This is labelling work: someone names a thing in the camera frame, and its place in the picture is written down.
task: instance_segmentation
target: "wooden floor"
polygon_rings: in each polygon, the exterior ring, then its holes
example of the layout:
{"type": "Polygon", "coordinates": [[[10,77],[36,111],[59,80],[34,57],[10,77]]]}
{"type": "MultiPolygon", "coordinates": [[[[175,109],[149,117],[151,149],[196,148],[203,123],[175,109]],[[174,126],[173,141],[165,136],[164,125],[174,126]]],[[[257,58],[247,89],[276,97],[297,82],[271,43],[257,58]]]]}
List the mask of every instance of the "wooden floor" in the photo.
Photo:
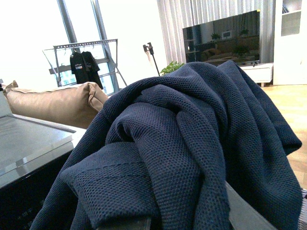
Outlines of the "wooden floor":
{"type": "Polygon", "coordinates": [[[271,85],[262,89],[303,142],[288,159],[301,187],[307,189],[307,85],[271,85]]]}

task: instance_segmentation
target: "black t-shirt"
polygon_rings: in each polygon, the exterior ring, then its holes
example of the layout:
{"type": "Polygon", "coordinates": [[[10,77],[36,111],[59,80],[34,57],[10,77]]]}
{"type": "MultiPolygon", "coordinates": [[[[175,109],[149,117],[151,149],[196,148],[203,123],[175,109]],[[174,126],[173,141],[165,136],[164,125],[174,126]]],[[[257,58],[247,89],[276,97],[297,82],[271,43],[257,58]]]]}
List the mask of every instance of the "black t-shirt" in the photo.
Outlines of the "black t-shirt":
{"type": "Polygon", "coordinates": [[[84,58],[80,53],[71,55],[71,73],[76,76],[77,84],[86,83],[89,81],[87,75],[88,67],[85,65],[84,58]]]}
{"type": "Polygon", "coordinates": [[[71,55],[71,72],[75,74],[78,84],[95,82],[103,89],[98,75],[100,70],[91,52],[73,53],[71,55]]]}
{"type": "Polygon", "coordinates": [[[92,53],[82,52],[82,56],[89,69],[89,71],[87,72],[89,81],[96,82],[98,86],[103,90],[101,80],[98,75],[98,71],[100,70],[100,68],[98,64],[96,63],[95,58],[93,57],[92,53]]]}

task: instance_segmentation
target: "white door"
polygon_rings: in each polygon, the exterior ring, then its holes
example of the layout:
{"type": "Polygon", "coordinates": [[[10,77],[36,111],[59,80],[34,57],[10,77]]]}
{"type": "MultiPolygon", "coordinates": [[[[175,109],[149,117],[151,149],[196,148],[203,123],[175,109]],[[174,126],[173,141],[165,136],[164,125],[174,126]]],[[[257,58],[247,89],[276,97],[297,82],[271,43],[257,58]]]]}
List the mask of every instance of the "white door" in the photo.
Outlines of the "white door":
{"type": "Polygon", "coordinates": [[[306,65],[303,56],[307,54],[306,2],[302,1],[301,9],[285,14],[282,14],[283,1],[276,2],[274,85],[307,84],[303,67],[306,65]]]}

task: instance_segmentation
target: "white tv cabinet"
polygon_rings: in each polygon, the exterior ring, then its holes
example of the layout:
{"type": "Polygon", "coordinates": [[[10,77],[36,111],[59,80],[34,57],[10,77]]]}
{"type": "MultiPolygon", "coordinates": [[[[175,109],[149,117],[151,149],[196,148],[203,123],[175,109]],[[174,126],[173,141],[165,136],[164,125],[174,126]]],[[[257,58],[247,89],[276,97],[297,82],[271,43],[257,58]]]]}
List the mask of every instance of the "white tv cabinet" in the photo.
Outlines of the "white tv cabinet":
{"type": "Polygon", "coordinates": [[[265,83],[270,83],[273,79],[273,63],[261,63],[255,66],[248,65],[240,67],[254,82],[261,83],[261,87],[265,83]]]}

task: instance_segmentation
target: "navy blue jacket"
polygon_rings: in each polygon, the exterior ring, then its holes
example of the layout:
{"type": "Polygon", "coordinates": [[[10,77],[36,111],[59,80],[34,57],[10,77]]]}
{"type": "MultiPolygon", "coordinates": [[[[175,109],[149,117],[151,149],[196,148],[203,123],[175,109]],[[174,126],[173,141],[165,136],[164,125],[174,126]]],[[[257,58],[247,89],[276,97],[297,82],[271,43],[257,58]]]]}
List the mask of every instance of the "navy blue jacket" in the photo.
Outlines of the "navy blue jacket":
{"type": "Polygon", "coordinates": [[[31,229],[60,229],[73,207],[76,230],[135,216],[165,230],[226,230],[228,181],[276,228],[295,230],[302,195],[286,156],[300,147],[234,62],[188,63],[107,100],[31,229]]]}

